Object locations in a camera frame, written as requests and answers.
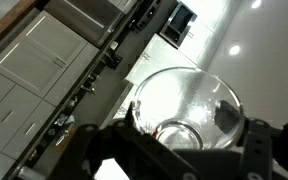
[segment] microwave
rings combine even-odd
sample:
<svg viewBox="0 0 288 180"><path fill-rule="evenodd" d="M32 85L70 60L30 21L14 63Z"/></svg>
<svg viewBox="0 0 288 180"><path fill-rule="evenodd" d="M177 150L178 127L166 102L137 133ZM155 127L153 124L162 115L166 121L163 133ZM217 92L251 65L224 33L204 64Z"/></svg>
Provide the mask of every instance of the microwave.
<svg viewBox="0 0 288 180"><path fill-rule="evenodd" d="M179 48L196 18L197 15L191 9L179 2L160 31L160 35L175 48Z"/></svg>

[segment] glass bowl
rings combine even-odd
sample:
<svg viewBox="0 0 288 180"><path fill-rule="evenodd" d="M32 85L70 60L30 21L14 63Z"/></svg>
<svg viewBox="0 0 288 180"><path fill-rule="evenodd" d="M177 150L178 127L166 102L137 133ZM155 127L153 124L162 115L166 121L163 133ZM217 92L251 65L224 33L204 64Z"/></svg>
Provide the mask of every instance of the glass bowl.
<svg viewBox="0 0 288 180"><path fill-rule="evenodd" d="M135 127L170 149L229 148L244 128L234 91L199 69L154 73L138 87L134 103Z"/></svg>

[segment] wooden countertop edge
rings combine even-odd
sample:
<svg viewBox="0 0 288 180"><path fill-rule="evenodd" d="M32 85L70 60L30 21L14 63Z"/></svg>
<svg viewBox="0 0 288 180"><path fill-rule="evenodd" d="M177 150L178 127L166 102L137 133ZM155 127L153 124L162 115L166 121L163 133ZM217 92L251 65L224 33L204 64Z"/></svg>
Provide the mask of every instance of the wooden countertop edge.
<svg viewBox="0 0 288 180"><path fill-rule="evenodd" d="M20 0L2 19L0 19L0 41L39 1L40 0Z"/></svg>

